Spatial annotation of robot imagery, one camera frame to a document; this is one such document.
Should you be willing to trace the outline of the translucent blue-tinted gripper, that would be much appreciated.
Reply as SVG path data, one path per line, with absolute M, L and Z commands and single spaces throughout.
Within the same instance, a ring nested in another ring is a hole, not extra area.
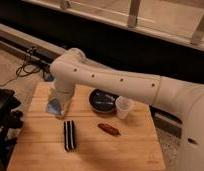
M 54 115 L 56 118 L 64 118 L 73 96 L 74 91 L 61 92 L 52 86 L 47 99 L 46 112 Z

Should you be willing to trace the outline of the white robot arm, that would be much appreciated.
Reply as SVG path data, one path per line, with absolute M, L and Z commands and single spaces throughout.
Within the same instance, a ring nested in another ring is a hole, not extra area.
M 151 105 L 182 121 L 177 171 L 204 171 L 204 84 L 154 74 L 115 70 L 89 63 L 84 52 L 71 48 L 50 65 L 54 76 L 51 99 L 66 113 L 77 84 L 94 87 Z

